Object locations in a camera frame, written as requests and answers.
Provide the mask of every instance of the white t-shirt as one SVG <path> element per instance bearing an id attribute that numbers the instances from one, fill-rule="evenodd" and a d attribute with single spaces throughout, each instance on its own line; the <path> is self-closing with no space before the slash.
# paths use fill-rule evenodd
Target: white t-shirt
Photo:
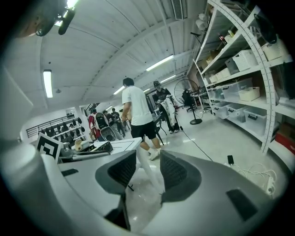
<path id="1" fill-rule="evenodd" d="M 131 102 L 132 125 L 143 125 L 153 121 L 146 96 L 140 88 L 129 86 L 123 90 L 122 103 L 126 102 Z"/>

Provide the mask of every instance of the black shorts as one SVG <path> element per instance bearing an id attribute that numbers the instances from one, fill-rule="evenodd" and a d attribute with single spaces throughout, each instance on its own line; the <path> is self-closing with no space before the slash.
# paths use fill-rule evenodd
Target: black shorts
<path id="1" fill-rule="evenodd" d="M 143 137 L 146 135 L 149 139 L 156 137 L 156 131 L 153 121 L 143 125 L 131 125 L 131 135 L 133 138 Z"/>

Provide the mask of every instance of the ceiling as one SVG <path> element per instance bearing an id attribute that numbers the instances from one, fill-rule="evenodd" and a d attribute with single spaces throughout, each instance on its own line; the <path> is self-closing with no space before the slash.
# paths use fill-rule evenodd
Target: ceiling
<path id="1" fill-rule="evenodd" d="M 205 0 L 197 2 L 196 14 L 206 6 Z M 4 57 L 15 82 L 43 113 L 119 100 L 121 93 L 113 93 L 125 77 L 147 89 L 156 79 L 184 76 L 196 25 L 194 17 L 176 20 L 171 0 L 79 0 L 67 32 L 60 36 L 58 29 L 54 26 L 45 37 L 13 40 Z M 170 55 L 174 60 L 146 71 Z M 53 98 L 46 97 L 44 70 L 52 70 Z"/>

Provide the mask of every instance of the man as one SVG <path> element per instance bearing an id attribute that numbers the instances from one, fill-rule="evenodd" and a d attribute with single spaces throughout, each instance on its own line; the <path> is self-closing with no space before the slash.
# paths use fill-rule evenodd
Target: man
<path id="1" fill-rule="evenodd" d="M 90 112 L 91 112 L 91 115 L 89 116 L 89 119 L 88 119 L 90 132 L 98 141 L 103 142 L 105 141 L 105 139 L 100 134 L 100 129 L 96 120 L 97 111 L 95 108 L 92 108 Z"/>
<path id="2" fill-rule="evenodd" d="M 119 140 L 122 140 L 122 137 L 121 137 L 119 131 L 117 130 L 116 119 L 114 118 L 114 116 L 109 114 L 106 110 L 104 110 L 102 113 L 105 115 L 105 117 L 106 117 L 106 119 L 108 121 L 107 125 L 109 125 L 111 127 L 111 129 L 114 131 L 114 133 L 116 135 L 116 138 L 119 139 Z"/>
<path id="3" fill-rule="evenodd" d="M 116 119 L 118 132 L 120 132 L 120 130 L 121 130 L 122 134 L 123 134 L 123 138 L 124 138 L 125 137 L 125 131 L 124 131 L 124 128 L 123 128 L 123 124 L 122 124 L 122 121 L 121 121 L 121 118 L 120 118 L 120 114 L 118 112 L 116 112 L 115 108 L 112 109 L 112 116 L 114 116 L 115 119 Z"/>
<path id="4" fill-rule="evenodd" d="M 153 117 L 148 108 L 148 103 L 144 92 L 134 86 L 134 81 L 131 78 L 125 78 L 123 85 L 126 88 L 122 93 L 122 103 L 124 104 L 122 121 L 127 120 L 127 113 L 131 109 L 131 135 L 133 138 L 141 137 L 142 142 L 140 146 L 148 151 L 149 159 L 154 160 L 159 156 L 161 146 L 159 140 L 156 138 L 155 127 L 153 124 Z M 149 147 L 144 141 L 144 136 L 152 140 L 156 151 Z"/>
<path id="5" fill-rule="evenodd" d="M 157 81 L 157 80 L 154 81 L 153 86 L 157 89 L 155 95 L 153 95 L 153 97 L 154 97 L 154 99 L 156 99 L 156 101 L 158 101 L 158 100 L 160 100 L 161 102 L 165 101 L 166 96 L 171 95 L 171 93 L 169 92 L 168 89 L 161 87 L 161 84 L 159 83 L 159 81 Z M 160 110 L 160 112 L 163 113 L 163 115 L 167 121 L 167 125 L 168 125 L 168 129 L 169 129 L 170 134 L 172 134 L 173 132 L 177 133 L 179 131 L 179 125 L 178 125 L 176 116 L 173 115 L 174 117 L 172 117 L 172 119 L 175 121 L 175 123 L 171 124 L 166 109 L 160 103 L 159 103 L 159 110 Z"/>

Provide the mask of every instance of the helmet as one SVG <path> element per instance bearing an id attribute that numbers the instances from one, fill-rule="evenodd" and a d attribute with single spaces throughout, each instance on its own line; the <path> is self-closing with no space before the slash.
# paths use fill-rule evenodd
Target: helmet
<path id="1" fill-rule="evenodd" d="M 154 87 L 160 86 L 160 82 L 159 82 L 158 80 L 155 80 L 155 81 L 153 82 L 153 86 L 154 86 Z"/>

